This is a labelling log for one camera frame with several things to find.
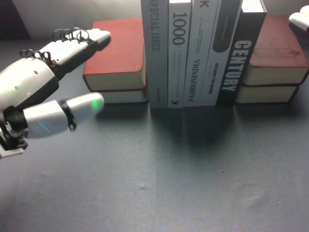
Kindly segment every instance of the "green light spot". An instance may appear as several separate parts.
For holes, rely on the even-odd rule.
[[[93,101],[92,109],[98,109],[98,108],[100,108],[100,103],[98,101]]]

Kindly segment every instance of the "row of books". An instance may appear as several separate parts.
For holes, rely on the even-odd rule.
[[[141,9],[151,107],[233,105],[262,0],[141,0]]]

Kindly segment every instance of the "wall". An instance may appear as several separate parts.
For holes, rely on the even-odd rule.
[[[13,0],[32,38],[58,28],[91,28],[96,20],[141,17],[140,0]],[[309,0],[264,0],[269,13],[291,15]]]

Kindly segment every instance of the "gray table surface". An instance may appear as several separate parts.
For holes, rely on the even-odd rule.
[[[0,70],[45,43],[0,42]],[[88,93],[83,68],[49,99]],[[0,232],[308,232],[308,88],[291,105],[106,106],[28,140],[0,161]]]

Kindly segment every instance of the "robotic hand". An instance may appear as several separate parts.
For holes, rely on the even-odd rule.
[[[22,154],[28,146],[24,138],[48,137],[67,128],[74,131],[76,124],[104,106],[99,93],[42,102],[67,73],[105,48],[111,34],[99,29],[59,29],[53,38],[40,51],[22,50],[23,58],[0,72],[0,159]]]

